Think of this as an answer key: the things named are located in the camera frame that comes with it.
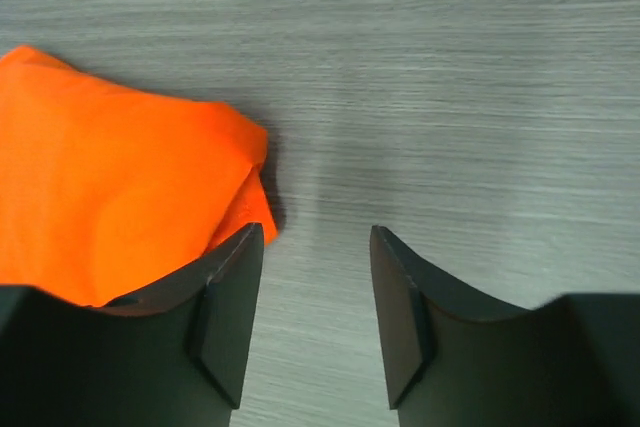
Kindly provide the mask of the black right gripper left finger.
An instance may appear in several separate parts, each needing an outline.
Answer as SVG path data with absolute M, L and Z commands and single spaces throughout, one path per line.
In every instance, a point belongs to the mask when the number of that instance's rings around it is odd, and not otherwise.
M 5 426 L 225 426 L 241 402 L 264 254 L 251 223 L 101 308 L 1 289 Z

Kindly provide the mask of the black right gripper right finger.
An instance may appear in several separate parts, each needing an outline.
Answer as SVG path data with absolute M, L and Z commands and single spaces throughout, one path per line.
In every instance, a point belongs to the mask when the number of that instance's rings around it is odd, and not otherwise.
M 639 298 L 492 297 L 375 226 L 370 263 L 387 395 L 403 426 L 635 426 Z

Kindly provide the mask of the orange t shirt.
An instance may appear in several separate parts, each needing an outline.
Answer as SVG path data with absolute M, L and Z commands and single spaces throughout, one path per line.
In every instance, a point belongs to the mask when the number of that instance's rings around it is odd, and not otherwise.
M 277 227 L 266 130 L 231 106 L 146 93 L 31 46 L 1 60 L 1 280 L 103 306 Z

